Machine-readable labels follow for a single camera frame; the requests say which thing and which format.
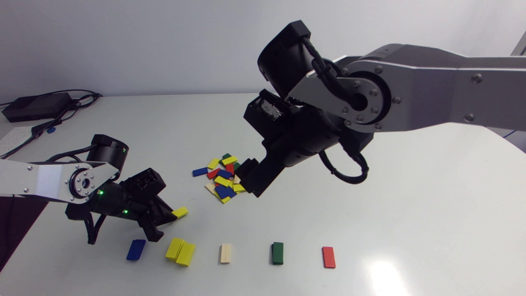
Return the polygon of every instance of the green block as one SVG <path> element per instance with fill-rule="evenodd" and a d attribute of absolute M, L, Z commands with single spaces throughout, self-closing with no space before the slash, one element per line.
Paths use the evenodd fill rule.
<path fill-rule="evenodd" d="M 283 243 L 274 242 L 272 244 L 272 264 L 283 265 Z"/>

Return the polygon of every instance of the red block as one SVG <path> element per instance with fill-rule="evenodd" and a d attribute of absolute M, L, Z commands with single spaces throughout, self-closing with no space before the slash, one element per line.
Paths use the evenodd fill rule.
<path fill-rule="evenodd" d="M 334 261 L 334 250 L 331 246 L 324 246 L 323 248 L 323 263 L 325 268 L 336 268 L 336 261 Z"/>
<path fill-rule="evenodd" d="M 225 170 L 226 170 L 227 172 L 230 172 L 232 175 L 234 175 L 234 164 L 233 164 L 233 163 L 231 163 L 231 164 L 227 164 L 227 165 L 225 166 Z"/>
<path fill-rule="evenodd" d="M 206 174 L 206 176 L 207 176 L 209 179 L 213 179 L 213 178 L 216 177 L 217 172 L 219 172 L 219 169 L 215 169 L 215 170 L 209 172 L 208 174 Z"/>

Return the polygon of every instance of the yellow block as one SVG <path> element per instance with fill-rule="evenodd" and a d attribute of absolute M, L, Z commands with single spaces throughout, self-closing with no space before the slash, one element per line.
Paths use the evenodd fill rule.
<path fill-rule="evenodd" d="M 219 161 L 220 161 L 220 159 L 212 159 L 210 161 L 210 163 L 208 164 L 208 166 L 206 166 L 206 167 L 211 169 L 211 170 L 214 170 L 216 168 L 217 164 L 219 164 Z"/>
<path fill-rule="evenodd" d="M 225 197 L 224 199 L 221 199 L 221 198 L 219 197 L 219 195 L 218 195 L 217 198 L 219 198 L 219 200 L 220 200 L 223 204 L 225 204 L 225 203 L 227 203 L 227 202 L 230 201 L 230 197 L 229 197 L 229 196 Z"/>
<path fill-rule="evenodd" d="M 188 214 L 188 209 L 185 206 L 183 206 L 182 208 L 178 208 L 175 211 L 173 211 L 172 214 L 174 214 L 175 217 L 181 218 L 182 216 Z"/>
<path fill-rule="evenodd" d="M 235 163 L 236 161 L 237 161 L 237 157 L 235 157 L 235 156 L 231 156 L 231 157 L 229 157 L 229 158 L 223 159 L 221 162 L 222 162 L 224 165 L 227 165 L 227 164 Z"/>
<path fill-rule="evenodd" d="M 179 256 L 177 256 L 175 263 L 182 266 L 190 266 L 195 248 L 196 245 L 185 242 L 181 248 L 181 251 L 179 252 Z"/>
<path fill-rule="evenodd" d="M 184 243 L 185 240 L 183 239 L 173 238 L 171 240 L 170 246 L 168 247 L 168 251 L 166 251 L 165 257 L 170 259 L 170 261 L 176 261 Z"/>
<path fill-rule="evenodd" d="M 219 198 L 219 194 L 216 192 L 216 185 L 214 183 L 208 183 L 205 185 L 206 189 L 210 191 L 211 194 L 215 195 L 217 198 Z"/>
<path fill-rule="evenodd" d="M 221 177 L 221 176 L 217 176 L 217 177 L 214 179 L 214 181 L 215 181 L 216 183 L 219 183 L 219 184 L 223 185 L 224 187 L 228 187 L 228 185 L 230 185 L 230 180 L 229 180 L 229 179 L 225 179 L 225 178 L 223 178 L 223 177 Z"/>
<path fill-rule="evenodd" d="M 234 184 L 234 187 L 232 187 L 232 189 L 236 193 L 245 192 L 246 191 L 245 188 L 243 186 L 241 186 L 241 184 Z"/>

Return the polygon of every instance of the power cord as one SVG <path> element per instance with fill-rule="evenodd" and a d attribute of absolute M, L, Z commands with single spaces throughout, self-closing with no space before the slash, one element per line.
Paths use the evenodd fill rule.
<path fill-rule="evenodd" d="M 7 152 L 7 153 L 5 153 L 3 155 L 0 155 L 0 159 L 7 159 L 8 157 L 12 156 L 16 152 L 18 152 L 20 149 L 25 147 L 27 144 L 29 144 L 32 141 L 34 141 L 35 139 L 39 138 L 42 135 L 42 133 L 45 132 L 47 129 L 50 129 L 51 127 L 53 127 L 55 125 L 61 124 L 62 121 L 64 121 L 64 120 L 70 119 L 71 117 L 73 117 L 75 115 L 75 113 L 77 113 L 78 110 L 91 106 L 100 97 L 102 97 L 102 95 L 99 94 L 99 93 L 96 93 L 96 92 L 93 92 L 93 91 L 90 91 L 90 90 L 83 90 L 83 89 L 76 89 L 76 88 L 70 89 L 70 90 L 49 92 L 49 93 L 41 94 L 41 95 L 38 95 L 38 96 L 51 95 L 51 94 L 56 94 L 56 93 L 67 93 L 67 92 L 87 92 L 89 94 L 84 95 L 84 96 L 82 96 L 81 98 L 79 98 L 77 100 L 73 100 L 72 104 L 70 104 L 67 108 L 65 108 L 56 118 L 54 118 L 53 120 L 51 120 L 49 122 L 46 122 L 44 124 L 39 125 L 38 127 L 41 127 L 41 128 L 39 128 L 39 129 L 37 129 L 35 131 L 32 131 L 33 135 L 29 139 L 27 139 L 24 143 L 22 143 L 21 145 L 19 145 L 18 147 L 14 148 L 14 149 L 12 149 L 11 151 L 9 151 L 9 152 Z M 90 102 L 88 102 L 86 104 L 82 104 L 81 103 L 81 101 L 86 100 L 86 99 L 88 99 L 90 97 L 92 98 L 92 100 Z M 67 117 L 65 119 L 62 119 L 62 117 L 69 111 L 74 111 L 74 112 L 69 117 Z"/>

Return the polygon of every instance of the white wall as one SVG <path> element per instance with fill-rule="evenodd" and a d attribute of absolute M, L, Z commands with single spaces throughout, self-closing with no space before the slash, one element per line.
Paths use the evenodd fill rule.
<path fill-rule="evenodd" d="M 303 19 L 323 56 L 388 43 L 507 56 L 523 0 L 2 0 L 0 102 L 71 87 L 104 95 L 258 92 L 256 60 Z"/>

